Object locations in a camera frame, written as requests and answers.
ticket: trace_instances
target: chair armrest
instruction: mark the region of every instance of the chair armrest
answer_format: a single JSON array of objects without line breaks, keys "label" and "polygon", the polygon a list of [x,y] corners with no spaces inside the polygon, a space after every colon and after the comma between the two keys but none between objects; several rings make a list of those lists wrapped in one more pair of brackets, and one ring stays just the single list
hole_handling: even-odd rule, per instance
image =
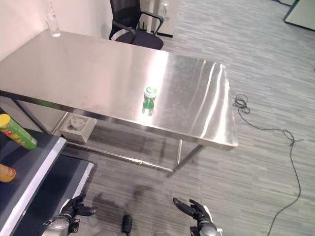
[{"label": "chair armrest", "polygon": [[157,30],[153,33],[153,35],[156,35],[156,33],[158,32],[159,28],[162,26],[162,24],[164,22],[163,17],[161,17],[159,15],[156,15],[156,14],[153,14],[153,13],[151,13],[149,11],[141,11],[141,14],[145,14],[145,15],[152,16],[154,18],[159,19],[159,26],[158,26]]},{"label": "chair armrest", "polygon": [[120,23],[118,23],[118,22],[116,22],[116,21],[112,21],[112,23],[113,23],[113,25],[114,26],[117,26],[118,28],[121,28],[121,29],[123,29],[123,30],[128,30],[130,33],[132,33],[132,41],[131,41],[131,44],[133,44],[133,42],[134,42],[134,39],[136,38],[136,31],[134,30],[134,29],[132,29],[132,28],[129,28],[129,27],[127,27],[127,26],[124,26],[124,25],[122,25],[122,24],[120,24]]}]

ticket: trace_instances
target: chair backrest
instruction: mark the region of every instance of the chair backrest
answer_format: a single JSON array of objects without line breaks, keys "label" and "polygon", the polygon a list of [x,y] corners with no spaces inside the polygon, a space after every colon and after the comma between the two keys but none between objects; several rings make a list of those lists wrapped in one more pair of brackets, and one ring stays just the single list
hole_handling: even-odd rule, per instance
[{"label": "chair backrest", "polygon": [[[114,21],[127,26],[136,28],[141,16],[140,0],[110,0]],[[112,26],[109,38],[121,28]]]}]

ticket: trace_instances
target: glass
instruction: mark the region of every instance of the glass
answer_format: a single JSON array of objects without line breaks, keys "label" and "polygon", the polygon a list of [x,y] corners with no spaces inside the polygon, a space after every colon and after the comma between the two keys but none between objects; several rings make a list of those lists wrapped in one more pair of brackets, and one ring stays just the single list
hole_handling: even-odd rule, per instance
[{"label": "glass", "polygon": [[53,37],[59,37],[61,33],[60,33],[60,28],[59,28],[58,21],[57,21],[56,17],[54,17],[54,16],[49,17],[46,20],[46,23],[47,23],[48,28],[51,32],[51,35]]}]

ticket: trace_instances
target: white container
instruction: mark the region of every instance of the white container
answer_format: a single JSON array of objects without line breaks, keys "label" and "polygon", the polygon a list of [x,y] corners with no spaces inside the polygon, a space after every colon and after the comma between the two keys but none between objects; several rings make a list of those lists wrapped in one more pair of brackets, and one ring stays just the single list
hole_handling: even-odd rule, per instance
[{"label": "white container", "polygon": [[66,139],[86,143],[95,125],[94,118],[70,114],[59,131]]}]

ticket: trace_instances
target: gray carpet floor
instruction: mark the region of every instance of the gray carpet floor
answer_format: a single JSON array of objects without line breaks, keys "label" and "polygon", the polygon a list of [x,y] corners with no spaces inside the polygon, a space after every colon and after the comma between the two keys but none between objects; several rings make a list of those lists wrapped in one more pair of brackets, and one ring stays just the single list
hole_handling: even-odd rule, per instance
[{"label": "gray carpet floor", "polygon": [[[300,200],[278,216],[272,236],[315,235],[315,32],[283,23],[287,6],[271,0],[183,0],[174,37],[164,50],[227,65],[232,97],[248,96],[249,122],[290,130],[297,139],[293,160]],[[292,202],[298,187],[289,141],[260,131],[234,112],[239,146],[230,152],[206,148],[174,177],[98,154],[66,148],[96,163],[86,204],[98,214],[81,217],[78,236],[120,231],[133,216],[132,236],[166,231],[189,235],[195,221],[172,197],[208,206],[225,236],[264,236],[275,213]],[[99,121],[89,144],[165,166],[175,161],[176,141]],[[184,153],[193,144],[184,143]]]}]

